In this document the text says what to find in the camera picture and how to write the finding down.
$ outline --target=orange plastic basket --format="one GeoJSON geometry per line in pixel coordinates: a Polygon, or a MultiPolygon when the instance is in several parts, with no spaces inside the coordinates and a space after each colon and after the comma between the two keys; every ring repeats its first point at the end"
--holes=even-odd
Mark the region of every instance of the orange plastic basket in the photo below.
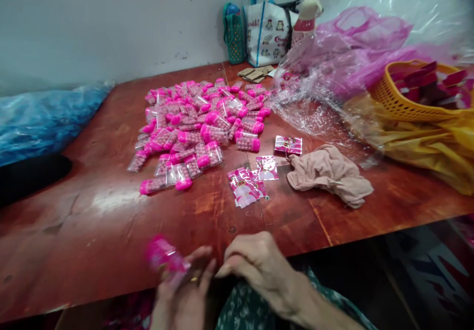
{"type": "MultiPolygon", "coordinates": [[[[449,110],[445,108],[432,107],[414,103],[405,98],[395,86],[390,73],[404,72],[410,74],[426,64],[426,62],[418,60],[410,62],[393,62],[388,64],[385,67],[385,73],[382,79],[369,89],[370,95],[373,99],[383,104],[394,120],[400,121],[440,121],[455,117],[459,114],[465,113],[466,111],[474,111],[474,109],[449,110]]],[[[457,68],[445,66],[439,63],[437,65],[437,70],[444,74],[451,74],[459,71],[457,68]]],[[[471,96],[474,98],[474,90],[471,92],[471,96]]]]}

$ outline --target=green bag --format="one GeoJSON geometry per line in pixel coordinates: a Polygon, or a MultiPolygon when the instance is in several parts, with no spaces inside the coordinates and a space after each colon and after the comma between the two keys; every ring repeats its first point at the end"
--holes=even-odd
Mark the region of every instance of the green bag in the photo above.
{"type": "Polygon", "coordinates": [[[224,5],[224,42],[229,50],[229,62],[238,64],[245,60],[242,19],[240,15],[226,15],[227,7],[230,4],[224,5]]]}

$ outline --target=plastic bag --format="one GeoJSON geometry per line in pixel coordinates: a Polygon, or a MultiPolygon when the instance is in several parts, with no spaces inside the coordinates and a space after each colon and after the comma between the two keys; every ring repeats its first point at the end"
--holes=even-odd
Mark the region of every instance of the plastic bag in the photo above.
{"type": "Polygon", "coordinates": [[[376,136],[364,136],[363,127],[377,116],[368,110],[363,116],[350,114],[342,106],[376,83],[390,62],[431,62],[426,52],[443,61],[443,46],[402,47],[411,27],[400,18],[379,17],[368,7],[344,10],[321,24],[314,35],[306,36],[280,63],[274,76],[273,109],[297,129],[337,146],[362,168],[370,168],[382,156],[384,146],[376,136]],[[346,126],[356,125],[359,119],[362,128],[358,134],[347,131],[346,126]],[[375,149],[360,144],[359,138],[375,149]]]}
{"type": "Polygon", "coordinates": [[[0,98],[0,165],[63,150],[114,85],[102,82],[0,98]]]}
{"type": "Polygon", "coordinates": [[[396,122],[382,104],[368,94],[345,103],[351,131],[372,144],[383,146],[386,156],[433,174],[465,195],[474,194],[474,113],[465,111],[454,119],[436,123],[396,122]]]}

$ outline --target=hand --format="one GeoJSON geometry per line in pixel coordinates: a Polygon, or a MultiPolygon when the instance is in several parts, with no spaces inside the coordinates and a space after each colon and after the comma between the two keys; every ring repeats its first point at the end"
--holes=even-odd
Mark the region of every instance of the hand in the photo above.
{"type": "Polygon", "coordinates": [[[292,321],[301,309],[302,288],[311,287],[303,274],[291,268],[266,231],[239,235],[232,241],[216,278],[231,273],[244,277],[278,315],[292,321]]]}
{"type": "Polygon", "coordinates": [[[160,284],[150,330],[204,328],[205,298],[216,266],[215,259],[209,262],[211,253],[211,247],[202,246],[186,257],[192,266],[178,289],[167,280],[160,284]]]}

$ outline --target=person's arm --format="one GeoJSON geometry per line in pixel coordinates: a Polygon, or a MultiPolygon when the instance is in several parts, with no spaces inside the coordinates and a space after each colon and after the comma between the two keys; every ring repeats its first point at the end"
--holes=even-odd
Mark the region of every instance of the person's arm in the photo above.
{"type": "Polygon", "coordinates": [[[361,330],[363,327],[314,290],[291,268],[268,232],[239,235],[226,249],[216,277],[242,276],[282,318],[308,330],[361,330]]]}

